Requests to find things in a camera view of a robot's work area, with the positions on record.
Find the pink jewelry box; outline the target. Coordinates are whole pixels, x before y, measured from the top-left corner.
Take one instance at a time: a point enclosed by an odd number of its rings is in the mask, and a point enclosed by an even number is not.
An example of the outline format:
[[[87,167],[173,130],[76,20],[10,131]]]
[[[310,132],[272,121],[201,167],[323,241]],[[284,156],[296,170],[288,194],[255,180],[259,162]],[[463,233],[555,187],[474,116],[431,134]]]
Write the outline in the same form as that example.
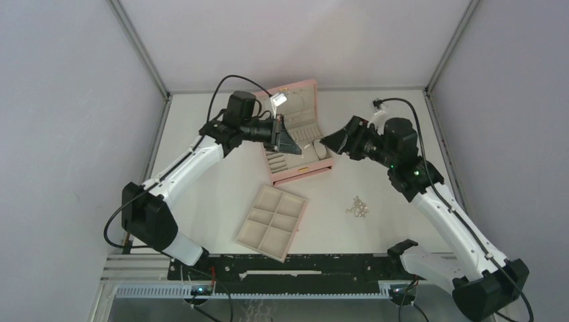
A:
[[[278,108],[291,137],[302,149],[301,155],[266,152],[266,163],[272,185],[276,186],[320,174],[332,169],[331,152],[320,142],[323,132],[317,119],[317,81],[302,80],[255,93],[264,110],[271,111],[269,96],[285,92],[286,103]]]

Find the beige six-compartment tray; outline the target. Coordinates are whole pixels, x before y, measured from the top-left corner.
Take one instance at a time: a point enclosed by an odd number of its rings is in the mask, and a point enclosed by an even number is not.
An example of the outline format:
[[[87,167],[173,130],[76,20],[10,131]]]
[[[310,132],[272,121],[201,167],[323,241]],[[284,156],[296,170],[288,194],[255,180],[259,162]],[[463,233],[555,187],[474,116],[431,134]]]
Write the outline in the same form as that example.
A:
[[[264,184],[236,235],[236,243],[285,262],[306,208],[306,198]]]

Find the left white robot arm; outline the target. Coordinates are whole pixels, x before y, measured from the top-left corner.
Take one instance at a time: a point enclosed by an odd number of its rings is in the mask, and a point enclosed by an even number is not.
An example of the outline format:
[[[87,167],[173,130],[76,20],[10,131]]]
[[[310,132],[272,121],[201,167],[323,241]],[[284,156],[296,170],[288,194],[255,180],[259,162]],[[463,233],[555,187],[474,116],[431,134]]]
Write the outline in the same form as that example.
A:
[[[259,142],[269,152],[300,155],[299,145],[285,126],[278,108],[287,101],[282,92],[269,96],[268,117],[254,115],[261,104],[256,95],[235,91],[226,108],[199,130],[186,152],[142,184],[128,183],[122,191],[121,227],[145,245],[184,264],[191,278],[209,273],[207,250],[178,228],[171,209],[182,194],[210,167],[243,142]]]

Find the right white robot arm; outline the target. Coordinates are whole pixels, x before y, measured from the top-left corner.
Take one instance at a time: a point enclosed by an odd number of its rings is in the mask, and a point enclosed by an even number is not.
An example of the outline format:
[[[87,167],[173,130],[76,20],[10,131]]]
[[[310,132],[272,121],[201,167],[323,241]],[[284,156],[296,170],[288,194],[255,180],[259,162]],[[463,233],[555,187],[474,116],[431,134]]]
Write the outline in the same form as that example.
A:
[[[482,321],[517,299],[523,292],[529,268],[523,260],[510,260],[475,226],[454,199],[443,176],[427,160],[418,123],[395,117],[382,132],[353,117],[321,143],[352,160],[370,159],[387,169],[391,185],[435,227],[455,256],[447,261],[406,239],[389,250],[391,276],[410,274],[425,278],[450,293],[460,312],[471,321]]]

